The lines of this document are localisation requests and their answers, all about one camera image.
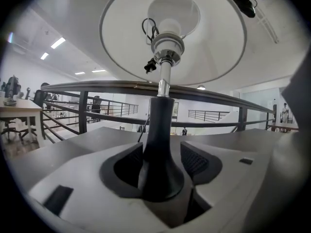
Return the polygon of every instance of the white lampshade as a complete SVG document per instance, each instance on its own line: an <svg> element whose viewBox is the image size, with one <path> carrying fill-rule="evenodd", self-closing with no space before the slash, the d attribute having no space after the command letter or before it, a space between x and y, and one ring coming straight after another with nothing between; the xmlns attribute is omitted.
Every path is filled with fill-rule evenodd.
<svg viewBox="0 0 311 233"><path fill-rule="evenodd" d="M160 31L186 36L171 84L215 80L231 71L244 53L246 27L233 0L110 0L100 22L102 46L115 64L143 80L160 80L160 68L148 74L144 70L154 54L141 24L152 17Z"/></svg>

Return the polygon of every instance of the desk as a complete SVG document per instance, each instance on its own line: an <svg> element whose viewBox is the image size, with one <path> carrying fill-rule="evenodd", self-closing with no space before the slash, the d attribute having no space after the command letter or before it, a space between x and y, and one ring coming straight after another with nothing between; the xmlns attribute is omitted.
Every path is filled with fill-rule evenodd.
<svg viewBox="0 0 311 233"><path fill-rule="evenodd" d="M44 146L44 140L42 137L42 130L41 130L41 121L40 121L40 112L42 108L36 105L31 100L23 100L17 99L16 106L5 106L3 104L4 98L0 98L0 117L26 117L27 124L28 124L28 132L30 139L32 140L32 133L31 133L31 125L30 125L30 117L35 117L35 128L37 134L37 140L39 147Z"/></svg>
<svg viewBox="0 0 311 233"><path fill-rule="evenodd" d="M31 151L9 162L16 179L25 191L29 191L37 182L67 161L85 154L137 142L139 135L140 133L137 132L101 127ZM144 146L147 136L148 134L142 134L141 137ZM171 153L176 163L181 166L180 142L182 141L194 141L231 150L263 152L270 151L283 136L283 134L259 129L212 135L171 135Z"/></svg>
<svg viewBox="0 0 311 233"><path fill-rule="evenodd" d="M284 130L299 130L298 125L293 123L271 123L268 124L268 128L270 127Z"/></svg>

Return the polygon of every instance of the metal railing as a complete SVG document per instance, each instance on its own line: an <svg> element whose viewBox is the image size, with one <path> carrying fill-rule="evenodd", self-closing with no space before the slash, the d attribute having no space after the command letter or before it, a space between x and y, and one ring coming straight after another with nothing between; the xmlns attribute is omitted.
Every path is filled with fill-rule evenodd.
<svg viewBox="0 0 311 233"><path fill-rule="evenodd" d="M228 111L199 111L199 110L188 110L188 117L215 123L225 117Z"/></svg>
<svg viewBox="0 0 311 233"><path fill-rule="evenodd" d="M133 94L133 95L143 95L143 96L156 96L158 90L158 85L155 83L147 83L147 82L132 82L132 81L85 81L85 82L74 82L74 83L64 83L64 84L56 84L56 85L48 85L42 87L42 90L39 91L40 98L43 98L43 94L45 92L55 93L59 95L66 95L66 96L72 96L79 98L79 108L73 109L66 106L62 106L57 103L53 103L51 101L44 101L43 99L40 99L39 106L43 107L43 103L46 103L47 105L53 106L58 108L58 111L69 111L77 114L77 117L79 118L79 121L73 124L79 124L79 131L74 131L75 134L82 134L87 132L87 122L90 121L87 118L91 117L92 120L96 119L104 119L109 121L116 121L121 123L131 123L131 124L145 124L144 119L137 119L137 118L129 118L129 117L123 117L123 115L129 115L130 112L137 113L138 107L128 107L124 106L122 104L127 103L121 103L120 110L120 116L115 116L114 112L111 112L111 109L113 106L112 103L115 101L105 100L105 99L97 99L93 97L89 97L89 92L101 92L101 93L121 93L121 94ZM80 92L80 94L73 94L69 93L67 91L74 91L74 92ZM236 127L236 131L243 131L246 128L246 125L249 124L257 124L257 123L263 123L266 122L266 129L268 126L268 122L272 119L269 119L269 114L273 114L274 111L269 110L265 107L262 107L260 105L234 98L231 96L227 96L224 94L219 94L215 92L209 92L209 91L203 91L203 90L197 90L194 88L189 87L183 87L183 86L174 86L172 85L170 87L170 97L173 99L183 99L183 100L194 100L194 101L201 101L201 102L208 102L208 103L216 103L216 104L222 104L222 105L228 105L233 107L239 107L239 120L238 122L234 123L221 123L221 122L204 122L204 123L193 123L193 122L172 122L172 127L189 127L189 128L214 128L214 127ZM87 109L87 99L93 99L93 100L101 100L106 101L107 104L107 110L104 114L99 114L95 112L91 112L90 109ZM248 110L255 110L260 112L265 112L267 114L266 120L261 121L251 121L246 122L247 120L247 111ZM62 124L54 118L54 122L58 124L58 126L49 127L46 125L46 123L43 121L43 113L45 113L43 110L41 114L41 127L42 132L44 130L51 131L58 139L64 140L61 136L59 136L56 132L54 132L52 129L56 127L68 127L72 124Z"/></svg>
<svg viewBox="0 0 311 233"><path fill-rule="evenodd" d="M99 115L107 115L109 117L122 117L128 116L131 114L135 114L138 112L138 105L129 104L119 101L106 100L101 98L89 97L89 96L80 96L79 94L69 93L69 92L53 92L54 94L66 95L71 97L79 98L79 102L70 102L70 101L58 101L58 100L43 100L45 92L43 90L40 91L40 106L43 108L43 104L50 106L50 109L44 109L41 113L41 128L43 129L43 137L47 137L52 143L55 141L45 132L45 130L49 130L53 135L55 135L59 140L63 141L64 138L61 137L57 132L53 129L62 127L74 134L81 134L86 132L86 124L92 121L98 120ZM100 109L92 109L91 106L95 105L95 103L87 103L87 100L100 100L101 104L96 104L100 107ZM71 108L69 106L77 105L78 109ZM61 112L67 111L77 114L77 116L64 116L64 117L53 117L47 112ZM69 118L78 118L78 122L64 124L60 122L61 119L69 119ZM53 121L56 123L56 126L49 126L45 121ZM79 131L72 129L71 125L79 124Z"/></svg>

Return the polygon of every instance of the railing post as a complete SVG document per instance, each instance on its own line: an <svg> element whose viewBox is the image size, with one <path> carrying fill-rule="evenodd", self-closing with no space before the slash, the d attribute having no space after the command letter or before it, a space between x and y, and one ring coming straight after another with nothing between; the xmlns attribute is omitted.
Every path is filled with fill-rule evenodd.
<svg viewBox="0 0 311 233"><path fill-rule="evenodd" d="M239 125L237 128L237 131L244 131L246 128L246 125L244 125L244 122L247 120L247 109L240 107L239 109Z"/></svg>
<svg viewBox="0 0 311 233"><path fill-rule="evenodd" d="M81 91L80 92L80 99L79 99L79 131L80 134L86 133L86 104L87 104L87 97L88 91Z"/></svg>
<svg viewBox="0 0 311 233"><path fill-rule="evenodd" d="M38 96L39 96L39 104L38 106L40 106L43 109L43 99L44 99L44 91L39 91L38 92ZM43 125L43 112L40 112L40 124L41 124L41 132L42 132L42 137L45 140L45 134L44 134L44 125Z"/></svg>
<svg viewBox="0 0 311 233"><path fill-rule="evenodd" d="M269 113L267 112L266 130L268 130Z"/></svg>

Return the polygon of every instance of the wooden desk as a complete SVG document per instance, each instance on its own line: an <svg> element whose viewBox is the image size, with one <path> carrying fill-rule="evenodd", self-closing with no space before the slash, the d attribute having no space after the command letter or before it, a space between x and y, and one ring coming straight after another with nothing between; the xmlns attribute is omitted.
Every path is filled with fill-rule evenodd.
<svg viewBox="0 0 311 233"><path fill-rule="evenodd" d="M293 123L271 123L268 124L268 128L270 127L284 130L299 130L298 125Z"/></svg>
<svg viewBox="0 0 311 233"><path fill-rule="evenodd" d="M28 124L28 132L30 140L32 141L30 117L35 117L35 128L37 134L37 140L39 147L44 146L44 140L42 137L40 112L42 108L36 105L31 100L17 99L16 106L6 106L3 103L4 98L0 98L0 117L26 117Z"/></svg>

